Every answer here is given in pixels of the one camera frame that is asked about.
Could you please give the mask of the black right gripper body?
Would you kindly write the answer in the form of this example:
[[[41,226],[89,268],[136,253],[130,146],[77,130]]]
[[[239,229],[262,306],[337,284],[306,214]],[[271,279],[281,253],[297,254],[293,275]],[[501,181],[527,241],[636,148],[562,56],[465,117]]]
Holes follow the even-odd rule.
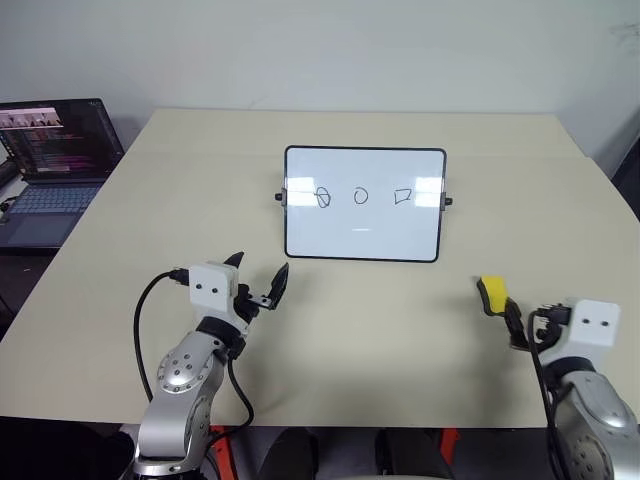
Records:
[[[535,317],[543,320],[536,330],[539,346],[554,346],[560,339],[563,328],[569,325],[571,308],[561,303],[538,308]]]

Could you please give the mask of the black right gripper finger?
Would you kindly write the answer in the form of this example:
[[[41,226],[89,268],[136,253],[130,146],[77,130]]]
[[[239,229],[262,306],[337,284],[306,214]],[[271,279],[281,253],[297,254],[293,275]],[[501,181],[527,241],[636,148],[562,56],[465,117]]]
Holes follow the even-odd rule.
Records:
[[[524,332],[522,314],[518,304],[508,297],[504,307],[504,319],[509,332],[510,347],[517,350],[528,350],[528,340]]]

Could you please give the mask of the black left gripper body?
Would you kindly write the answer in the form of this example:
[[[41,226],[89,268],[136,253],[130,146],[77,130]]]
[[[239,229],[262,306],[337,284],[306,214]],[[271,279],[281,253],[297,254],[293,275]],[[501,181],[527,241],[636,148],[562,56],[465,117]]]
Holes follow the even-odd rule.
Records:
[[[237,295],[233,300],[233,308],[236,315],[249,325],[259,314],[259,310],[264,305],[263,296],[254,296],[248,285],[240,283]]]

